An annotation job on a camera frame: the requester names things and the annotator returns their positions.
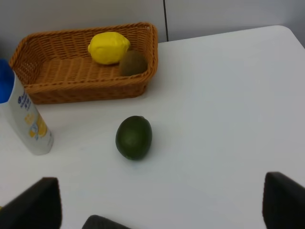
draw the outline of yellow lemon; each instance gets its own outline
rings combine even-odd
[[[92,59],[101,64],[118,63],[130,47],[130,42],[117,32],[103,32],[95,35],[88,52]]]

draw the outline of bottle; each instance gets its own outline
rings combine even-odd
[[[33,154],[51,150],[53,135],[6,60],[0,60],[0,110]]]

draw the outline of kiwi fruit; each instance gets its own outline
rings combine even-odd
[[[141,74],[146,70],[146,58],[143,54],[135,50],[127,51],[119,64],[119,73],[122,76]]]

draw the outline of woven basket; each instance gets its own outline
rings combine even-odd
[[[91,59],[88,45],[98,33],[115,31],[125,36],[133,50],[144,54],[148,69],[120,76],[119,66]],[[136,23],[85,30],[35,33],[24,38],[10,60],[27,93],[36,104],[58,104],[137,97],[158,67],[157,29]]]

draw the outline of wall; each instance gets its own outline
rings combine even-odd
[[[284,25],[305,46],[305,0],[165,1],[170,41]]]
[[[0,58],[33,32],[139,21],[156,25],[166,41],[163,0],[0,0]]]

